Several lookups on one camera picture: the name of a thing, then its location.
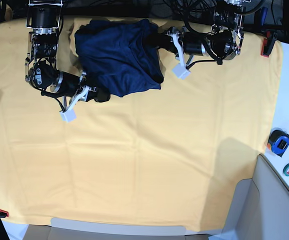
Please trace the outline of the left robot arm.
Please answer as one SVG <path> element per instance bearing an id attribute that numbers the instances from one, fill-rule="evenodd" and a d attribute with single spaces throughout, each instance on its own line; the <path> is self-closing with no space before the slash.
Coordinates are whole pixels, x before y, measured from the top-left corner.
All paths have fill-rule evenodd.
<path id="1" fill-rule="evenodd" d="M 156 49 L 165 49 L 179 59 L 190 56 L 211 57 L 212 62 L 222 65 L 241 52 L 244 34 L 241 30 L 245 11 L 241 0 L 214 0 L 210 7 L 204 0 L 176 0 L 171 6 L 180 14 L 184 26 L 174 26 L 162 33 L 152 33 L 145 43 Z M 199 32 L 190 25 L 192 13 L 212 11 L 213 24 L 209 32 Z"/>

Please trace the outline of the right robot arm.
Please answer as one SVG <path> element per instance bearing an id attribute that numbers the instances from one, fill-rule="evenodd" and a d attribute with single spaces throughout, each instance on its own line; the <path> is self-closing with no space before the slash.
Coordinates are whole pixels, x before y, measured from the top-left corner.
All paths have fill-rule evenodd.
<path id="1" fill-rule="evenodd" d="M 57 50 L 64 26 L 61 0 L 30 0 L 26 17 L 28 33 L 25 81 L 42 96 L 55 99 L 63 111 L 78 101 L 110 100 L 110 93 L 87 79 L 57 68 Z"/>

